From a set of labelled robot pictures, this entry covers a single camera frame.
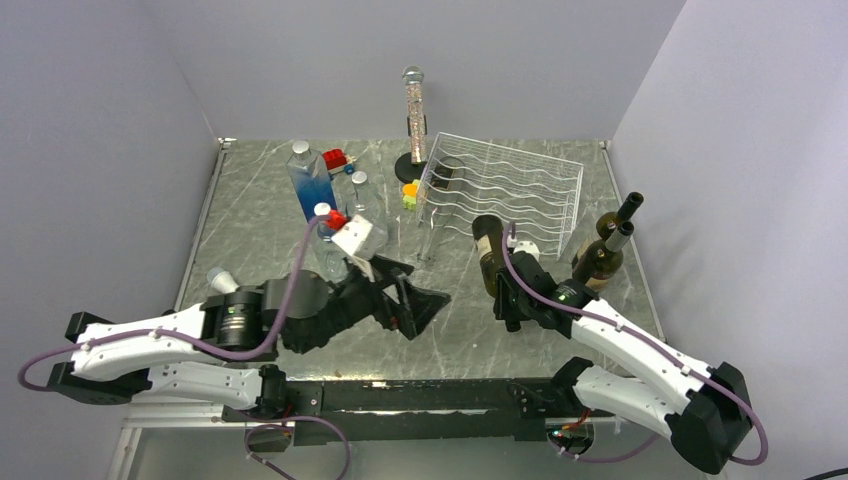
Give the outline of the clear glass wine bottle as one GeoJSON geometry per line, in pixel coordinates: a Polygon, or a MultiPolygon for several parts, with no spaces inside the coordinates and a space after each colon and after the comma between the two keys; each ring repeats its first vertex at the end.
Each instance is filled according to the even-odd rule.
{"type": "Polygon", "coordinates": [[[464,183],[465,163],[454,156],[431,160],[419,185],[417,207],[419,225],[423,228],[423,241],[418,260],[424,265],[433,264],[437,246],[444,227],[451,220],[457,205],[458,193],[464,183]]]}

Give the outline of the dark green wine bottle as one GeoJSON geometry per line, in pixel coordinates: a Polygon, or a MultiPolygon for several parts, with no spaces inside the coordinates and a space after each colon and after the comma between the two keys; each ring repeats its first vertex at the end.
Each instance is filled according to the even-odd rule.
{"type": "Polygon", "coordinates": [[[472,222],[472,236],[478,252],[479,265],[487,294],[497,296],[497,273],[504,267],[501,242],[504,226],[500,217],[479,215],[472,222]]]}

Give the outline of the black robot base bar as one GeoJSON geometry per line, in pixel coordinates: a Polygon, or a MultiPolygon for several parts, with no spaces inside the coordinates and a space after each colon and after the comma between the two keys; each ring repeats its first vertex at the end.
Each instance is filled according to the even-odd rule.
{"type": "Polygon", "coordinates": [[[320,417],[350,441],[545,441],[585,411],[548,378],[291,381],[286,395],[286,417],[320,417]]]}

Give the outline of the green wine bottle brown label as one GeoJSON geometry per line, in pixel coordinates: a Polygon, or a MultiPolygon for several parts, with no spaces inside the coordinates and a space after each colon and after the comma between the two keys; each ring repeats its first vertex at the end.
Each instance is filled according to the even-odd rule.
{"type": "Polygon", "coordinates": [[[623,248],[634,233],[634,224],[625,221],[606,239],[588,245],[572,272],[572,278],[595,292],[601,292],[623,265],[623,248]]]}

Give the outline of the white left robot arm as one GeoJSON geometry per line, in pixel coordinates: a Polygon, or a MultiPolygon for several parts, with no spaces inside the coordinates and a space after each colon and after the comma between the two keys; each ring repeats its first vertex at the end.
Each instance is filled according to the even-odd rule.
{"type": "Polygon", "coordinates": [[[350,268],[339,283],[310,270],[210,296],[156,318],[118,324],[72,316],[74,351],[55,364],[48,391],[90,405],[122,405],[149,394],[207,401],[264,420],[293,405],[280,350],[305,354],[372,318],[418,337],[450,303],[410,282],[412,267],[384,257],[370,272],[350,268]]]}

